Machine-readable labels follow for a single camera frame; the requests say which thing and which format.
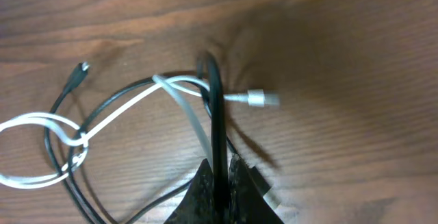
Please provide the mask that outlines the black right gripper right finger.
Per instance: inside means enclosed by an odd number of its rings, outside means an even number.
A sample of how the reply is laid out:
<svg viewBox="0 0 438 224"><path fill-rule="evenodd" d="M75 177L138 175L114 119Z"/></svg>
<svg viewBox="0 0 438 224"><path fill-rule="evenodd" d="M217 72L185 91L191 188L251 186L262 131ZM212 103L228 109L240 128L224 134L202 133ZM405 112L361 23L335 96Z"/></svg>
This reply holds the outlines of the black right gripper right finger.
<svg viewBox="0 0 438 224"><path fill-rule="evenodd" d="M237 224L283 224L274 210L266 203L250 176L241 157L234 154L229 168L231 191L229 219Z"/></svg>

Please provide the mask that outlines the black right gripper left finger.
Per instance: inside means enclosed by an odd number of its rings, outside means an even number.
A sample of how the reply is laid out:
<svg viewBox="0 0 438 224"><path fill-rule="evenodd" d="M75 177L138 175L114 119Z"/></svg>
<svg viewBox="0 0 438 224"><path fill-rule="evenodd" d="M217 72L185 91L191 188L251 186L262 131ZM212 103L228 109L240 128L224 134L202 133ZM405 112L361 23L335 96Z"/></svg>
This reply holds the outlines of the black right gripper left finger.
<svg viewBox="0 0 438 224"><path fill-rule="evenodd" d="M181 203L164 224L215 223L213 173L206 159L201 162Z"/></svg>

